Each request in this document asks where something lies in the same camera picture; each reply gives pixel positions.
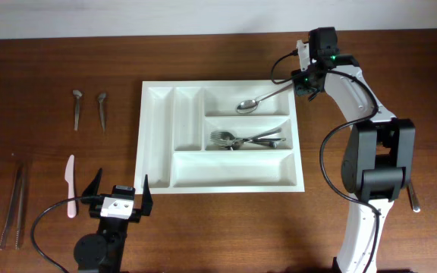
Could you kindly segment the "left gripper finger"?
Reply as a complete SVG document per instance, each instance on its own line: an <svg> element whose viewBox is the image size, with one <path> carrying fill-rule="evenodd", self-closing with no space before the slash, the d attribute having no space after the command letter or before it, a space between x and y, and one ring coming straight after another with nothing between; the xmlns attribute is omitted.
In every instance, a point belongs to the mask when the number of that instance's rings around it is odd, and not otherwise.
<svg viewBox="0 0 437 273"><path fill-rule="evenodd" d="M86 189L82 192L82 197L98 196L99 185L100 185L101 179L102 179L102 168L100 168L97 171L96 176L93 178L93 180L90 182L90 184L86 187Z"/></svg>
<svg viewBox="0 0 437 273"><path fill-rule="evenodd" d="M146 174L143 181L143 193L141 200L141 215L150 216L153 206L152 195L149 188L148 175Z"/></svg>

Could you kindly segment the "steel tongs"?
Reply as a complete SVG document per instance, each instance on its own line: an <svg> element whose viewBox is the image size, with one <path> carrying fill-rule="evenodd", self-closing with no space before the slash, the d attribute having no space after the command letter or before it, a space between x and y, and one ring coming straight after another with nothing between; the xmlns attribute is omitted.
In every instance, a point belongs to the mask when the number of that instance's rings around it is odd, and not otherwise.
<svg viewBox="0 0 437 273"><path fill-rule="evenodd" d="M8 213L0 238L0 251L6 247L8 235L16 221L15 249L20 249L20 238L24 225L24 203L26 192L26 166L21 164L15 174Z"/></svg>

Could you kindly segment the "steel fork dark handle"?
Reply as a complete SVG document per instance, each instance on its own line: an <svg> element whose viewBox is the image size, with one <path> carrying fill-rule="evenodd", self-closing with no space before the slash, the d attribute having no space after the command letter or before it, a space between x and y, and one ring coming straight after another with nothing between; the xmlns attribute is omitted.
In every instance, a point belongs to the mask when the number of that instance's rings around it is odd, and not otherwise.
<svg viewBox="0 0 437 273"><path fill-rule="evenodd" d="M223 138L221 138L221 137L219 137L219 136L211 136L211 137L210 137L210 140L211 140L211 141L213 141L213 140L228 140L228 141L235 141L235 140L239 140L239 139L231 140L231 139L223 139ZM279 138L279 139L269 139L268 141L275 141L277 144L279 144L280 142L283 142L283 141L285 141L285 140L286 140L285 138Z"/></svg>

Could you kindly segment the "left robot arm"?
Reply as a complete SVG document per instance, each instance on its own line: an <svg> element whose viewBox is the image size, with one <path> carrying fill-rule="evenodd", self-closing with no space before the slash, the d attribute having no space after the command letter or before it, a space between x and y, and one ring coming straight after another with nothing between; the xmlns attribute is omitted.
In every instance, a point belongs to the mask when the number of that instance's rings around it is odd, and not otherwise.
<svg viewBox="0 0 437 273"><path fill-rule="evenodd" d="M81 237L74 247L74 260L79 272L119 272L124 254L127 229L152 211L152 195L148 177L143 180L141 206L134 207L136 189L115 185L110 194L99 194L102 169L83 191L81 202L89 206L91 218L99 220L93 234Z"/></svg>

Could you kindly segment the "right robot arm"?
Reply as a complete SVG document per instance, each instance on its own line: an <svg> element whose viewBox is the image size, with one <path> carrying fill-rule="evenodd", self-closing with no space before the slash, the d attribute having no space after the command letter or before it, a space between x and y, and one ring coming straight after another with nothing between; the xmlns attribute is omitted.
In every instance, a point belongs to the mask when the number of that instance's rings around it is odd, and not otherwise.
<svg viewBox="0 0 437 273"><path fill-rule="evenodd" d="M399 119L376 97L353 55L338 48L334 27L311 30L307 42L297 42L300 69L291 74L297 95L314 99L328 94L341 110L345 124L322 141L319 163L325 169L325 147L340 130L350 129L341 163L343 190L334 189L349 202L347 226L335 272L375 272L376 256L385 220L402 190L411 189L416 128Z"/></svg>

